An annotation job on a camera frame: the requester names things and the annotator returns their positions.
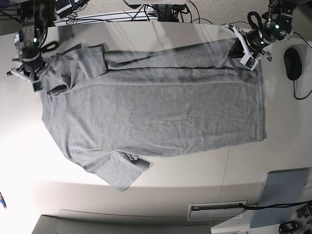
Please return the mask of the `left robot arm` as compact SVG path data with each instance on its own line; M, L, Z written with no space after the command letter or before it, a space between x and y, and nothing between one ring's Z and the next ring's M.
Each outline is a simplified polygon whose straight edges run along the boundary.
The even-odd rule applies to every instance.
M234 32L237 37L228 56L232 59L246 57L252 62L262 58L272 60L269 52L264 49L291 36L293 12L298 4L298 0L271 0L268 11L263 15L255 11L249 12L247 20L252 28L249 32L231 23L226 24L226 28Z

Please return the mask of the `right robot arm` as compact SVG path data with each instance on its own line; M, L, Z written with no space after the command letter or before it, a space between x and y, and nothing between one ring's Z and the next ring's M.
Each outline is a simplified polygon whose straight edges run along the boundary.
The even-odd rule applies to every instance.
M18 5L18 22L21 30L16 32L14 45L17 58L12 59L21 63L19 68L13 68L7 75L15 75L34 83L39 80L45 68L44 53L52 52L59 47L57 41L45 44L48 28L53 25L54 0L15 0Z

